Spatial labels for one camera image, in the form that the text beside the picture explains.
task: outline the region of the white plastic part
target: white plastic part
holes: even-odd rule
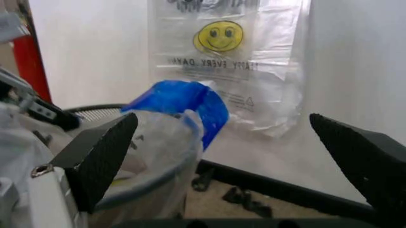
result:
[[[11,211],[19,194],[9,178],[0,177],[0,227],[9,227]]]
[[[33,228],[86,228],[87,215],[77,210],[65,172],[54,171],[28,179]]]

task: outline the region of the plastic bag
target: plastic bag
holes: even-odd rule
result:
[[[285,97],[302,94],[287,74],[303,1],[149,1],[153,79],[212,80],[231,126],[282,135],[299,111]]]
[[[138,117],[127,155],[133,156],[129,164],[139,171],[115,178],[89,219],[91,227],[182,212],[203,149],[228,119],[221,98],[197,82],[159,82],[122,111]]]
[[[18,109],[0,103],[0,177],[13,181],[20,194],[27,192],[31,171],[52,159],[49,149],[18,121]]]

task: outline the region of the metal screw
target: metal screw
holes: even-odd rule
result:
[[[45,173],[52,172],[53,170],[54,170],[54,166],[52,166],[51,164],[44,164],[44,165],[37,166],[31,171],[31,178],[36,178],[36,177],[42,176]]]

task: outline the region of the clear plastic bag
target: clear plastic bag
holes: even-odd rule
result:
[[[139,126],[127,152],[132,160],[125,157],[123,164],[127,162],[137,172],[116,176],[89,219],[91,227],[130,219],[170,218],[181,211],[203,151],[202,130],[188,121],[188,114],[135,113]]]
[[[149,1],[153,80],[212,80],[212,89],[230,112],[231,127],[282,135],[299,114],[296,101],[285,102],[286,96],[302,95],[301,88],[290,86],[287,74],[290,78],[300,74],[291,71],[291,58],[303,1],[193,0],[191,5],[184,0]],[[243,33],[241,43],[230,50],[210,46],[211,39],[230,35],[223,29],[229,25],[212,26],[224,21],[235,23],[234,29],[240,26]],[[201,33],[205,35],[196,45]],[[233,35],[238,41],[238,34]],[[297,78],[303,83],[301,75]]]

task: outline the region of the warning triangle symbol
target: warning triangle symbol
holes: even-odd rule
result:
[[[247,99],[247,101],[245,101],[245,103],[246,103],[248,106],[254,107],[254,102],[252,101],[252,98],[251,98],[251,97],[248,97],[248,99]]]

